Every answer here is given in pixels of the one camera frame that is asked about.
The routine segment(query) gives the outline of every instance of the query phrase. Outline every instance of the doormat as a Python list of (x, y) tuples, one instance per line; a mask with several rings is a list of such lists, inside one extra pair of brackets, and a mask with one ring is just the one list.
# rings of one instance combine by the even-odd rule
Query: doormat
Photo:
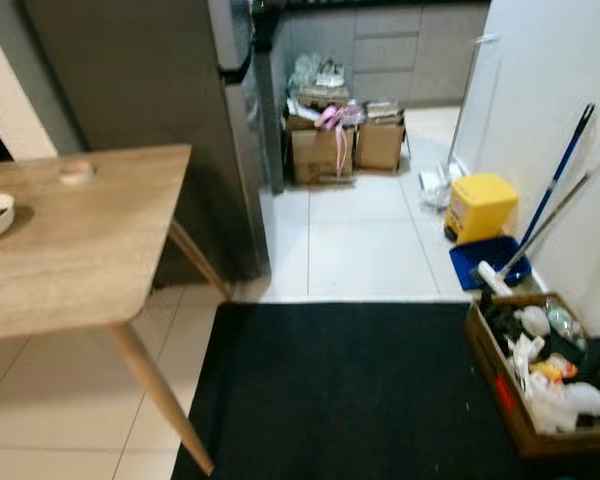
[[(462, 330), (468, 304), (218, 308), (189, 419), (222, 480), (600, 479), (519, 459)], [(172, 480), (205, 478), (181, 446)]]

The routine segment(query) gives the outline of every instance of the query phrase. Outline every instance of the mop handle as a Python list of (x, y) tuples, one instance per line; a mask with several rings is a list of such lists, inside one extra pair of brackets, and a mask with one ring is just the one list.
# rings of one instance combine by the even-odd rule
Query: mop handle
[(502, 269), (498, 272), (498, 275), (501, 278), (504, 278), (507, 276), (507, 274), (509, 273), (511, 268), (513, 268), (513, 266), (516, 263), (518, 263), (518, 261), (524, 256), (524, 252), (527, 250), (527, 248), (529, 248), (529, 246), (535, 241), (535, 239), (538, 238), (540, 236), (540, 234), (542, 234), (542, 232), (549, 226), (549, 224), (560, 213), (560, 211), (562, 209), (564, 209), (564, 207), (567, 206), (567, 204), (576, 195), (576, 193), (578, 193), (578, 191), (582, 187), (584, 187), (584, 185), (589, 180), (591, 180), (591, 178), (596, 173), (598, 173), (598, 171), (600, 171), (600, 158), (595, 162), (595, 164), (592, 168), (590, 168), (589, 170), (587, 170), (584, 173), (582, 178), (580, 180), (578, 180), (578, 183), (575, 184), (575, 186), (569, 191), (569, 193), (567, 193), (567, 195), (565, 195), (565, 197), (560, 201), (560, 203), (556, 206), (556, 208), (553, 210), (553, 212), (551, 212), (551, 214), (545, 219), (545, 221), (542, 222), (542, 224), (538, 227), (538, 230), (536, 230), (533, 233), (531, 238), (529, 238), (529, 240), (527, 240), (526, 243), (520, 244), (520, 248), (518, 248), (518, 251), (516, 252), (516, 254), (513, 257), (511, 257), (511, 260), (509, 260), (507, 262), (507, 264), (504, 267), (502, 267)]
[(584, 111), (582, 112), (580, 121), (578, 122), (578, 125), (576, 126), (576, 129), (573, 132), (573, 136), (571, 137), (571, 141), (569, 142), (569, 145), (567, 146), (567, 149), (565, 150), (564, 155), (562, 156), (562, 160), (560, 160), (560, 163), (558, 164), (558, 169), (556, 170), (556, 173), (553, 174), (553, 179), (551, 179), (549, 188), (547, 188), (547, 191), (544, 192), (544, 197), (542, 197), (542, 200), (540, 201), (540, 205), (538, 205), (538, 209), (536, 210), (536, 213), (533, 215), (533, 218), (531, 219), (531, 223), (527, 227), (527, 231), (524, 232), (524, 237), (522, 237), (522, 241), (520, 242), (520, 245), (524, 245), (524, 243), (527, 240), (529, 240), (529, 236), (531, 235), (531, 232), (533, 231), (534, 227), (536, 226), (536, 223), (538, 223), (538, 220), (540, 220), (540, 215), (542, 215), (542, 211), (544, 210), (544, 207), (547, 205), (547, 202), (549, 201), (549, 197), (553, 193), (553, 190), (556, 188), (558, 179), (560, 178), (560, 175), (562, 175), (562, 171), (567, 166), (567, 162), (569, 161), (569, 158), (571, 157), (571, 154), (573, 153), (573, 149), (576, 147), (576, 144), (578, 143), (578, 140), (580, 139), (580, 135), (582, 135), (582, 132), (584, 131), (584, 127), (587, 126), (587, 123), (589, 122), (589, 118), (591, 118), (591, 114), (593, 113), (594, 108), (595, 108), (595, 105), (593, 103), (589, 103), (589, 104), (587, 104)]

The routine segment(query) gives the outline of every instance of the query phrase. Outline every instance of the cabinet drawer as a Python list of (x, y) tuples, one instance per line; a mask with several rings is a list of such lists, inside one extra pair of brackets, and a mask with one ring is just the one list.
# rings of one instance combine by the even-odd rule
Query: cabinet drawer
[(355, 71), (411, 68), (417, 45), (417, 37), (358, 39), (353, 68)]
[(353, 76), (354, 98), (360, 101), (406, 100), (411, 76), (411, 72), (356, 73)]
[(417, 32), (421, 7), (361, 8), (356, 12), (356, 36)]

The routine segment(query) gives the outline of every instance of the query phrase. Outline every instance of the yellow trash can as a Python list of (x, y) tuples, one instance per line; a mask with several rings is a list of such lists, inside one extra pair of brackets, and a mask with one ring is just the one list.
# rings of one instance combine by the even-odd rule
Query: yellow trash can
[(458, 244), (496, 237), (517, 201), (513, 187), (492, 173), (459, 178), (451, 185), (445, 230)]

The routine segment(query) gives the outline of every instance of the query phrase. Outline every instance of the gray refrigerator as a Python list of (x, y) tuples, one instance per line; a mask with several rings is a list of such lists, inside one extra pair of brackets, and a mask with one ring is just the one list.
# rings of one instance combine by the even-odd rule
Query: gray refrigerator
[(248, 0), (23, 5), (88, 148), (191, 144), (176, 217), (225, 277), (267, 273), (273, 212)]

